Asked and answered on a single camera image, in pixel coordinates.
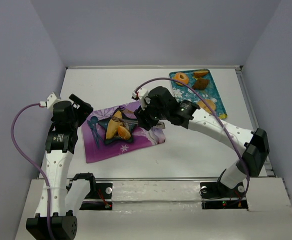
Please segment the small round bun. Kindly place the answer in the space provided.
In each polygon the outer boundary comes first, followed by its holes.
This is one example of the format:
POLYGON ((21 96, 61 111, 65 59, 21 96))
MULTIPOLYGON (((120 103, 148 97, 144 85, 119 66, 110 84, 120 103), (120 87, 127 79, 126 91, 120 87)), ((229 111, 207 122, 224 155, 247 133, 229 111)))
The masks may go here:
POLYGON ((117 133, 124 140, 128 140, 131 138, 130 131, 127 128, 125 128, 124 126, 121 126, 121 125, 118 126, 117 133))

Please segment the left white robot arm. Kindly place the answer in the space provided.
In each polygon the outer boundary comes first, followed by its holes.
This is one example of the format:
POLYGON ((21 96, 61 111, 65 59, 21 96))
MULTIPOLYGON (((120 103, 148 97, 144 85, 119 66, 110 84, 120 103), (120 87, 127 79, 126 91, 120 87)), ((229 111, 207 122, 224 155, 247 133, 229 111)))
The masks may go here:
POLYGON ((45 142, 45 184, 33 218, 26 220, 27 231, 36 240, 73 240, 77 234, 79 211, 84 198, 95 190, 92 173, 78 173, 67 185, 67 174, 78 140, 78 128, 93 112, 93 107, 71 94, 61 100, 52 93, 45 102, 52 112, 45 142))

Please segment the long yellow bread loaf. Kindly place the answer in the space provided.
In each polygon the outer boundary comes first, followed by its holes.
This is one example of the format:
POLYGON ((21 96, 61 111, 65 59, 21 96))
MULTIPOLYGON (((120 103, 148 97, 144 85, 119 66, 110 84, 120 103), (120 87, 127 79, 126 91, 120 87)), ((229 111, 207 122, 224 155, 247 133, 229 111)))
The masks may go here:
MULTIPOLYGON (((121 119, 122 112, 117 110, 113 116, 121 119)), ((117 129, 119 126, 123 126, 123 123, 116 122, 112 118, 110 119, 110 121, 108 123, 107 131, 106 131, 106 139, 107 140, 112 139, 117 134, 117 129)))

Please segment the metal tongs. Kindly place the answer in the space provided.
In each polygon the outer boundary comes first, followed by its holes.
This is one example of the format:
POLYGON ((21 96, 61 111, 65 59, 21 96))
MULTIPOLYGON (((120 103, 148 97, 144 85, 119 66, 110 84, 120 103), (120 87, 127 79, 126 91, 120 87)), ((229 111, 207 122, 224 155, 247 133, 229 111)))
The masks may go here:
MULTIPOLYGON (((119 106, 119 109, 122 112, 122 116, 123 116, 123 114, 134 114, 133 111, 131 111, 123 106, 119 106)), ((136 119, 133 119, 133 120, 123 119, 123 118, 116 117, 114 115, 111 117, 111 119, 115 122, 118 122, 118 123, 136 124, 136 125, 138 124, 138 120, 136 120, 136 119)), ((165 124, 163 122, 159 121, 154 127, 163 130, 163 129, 165 129, 165 124)))

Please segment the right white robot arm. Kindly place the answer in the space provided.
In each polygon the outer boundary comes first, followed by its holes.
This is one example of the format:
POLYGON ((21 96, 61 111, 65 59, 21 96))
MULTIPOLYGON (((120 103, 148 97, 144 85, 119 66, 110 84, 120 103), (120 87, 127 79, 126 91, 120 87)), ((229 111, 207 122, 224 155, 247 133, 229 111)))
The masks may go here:
POLYGON ((270 152, 265 130, 252 131, 227 123, 196 103, 177 101, 162 86, 150 91, 141 88, 132 94, 132 98, 140 103, 134 112, 139 127, 148 131, 160 120, 167 120, 175 126, 207 135, 239 155, 238 160, 221 173, 217 181, 219 189, 234 189, 244 179, 259 176, 270 152))

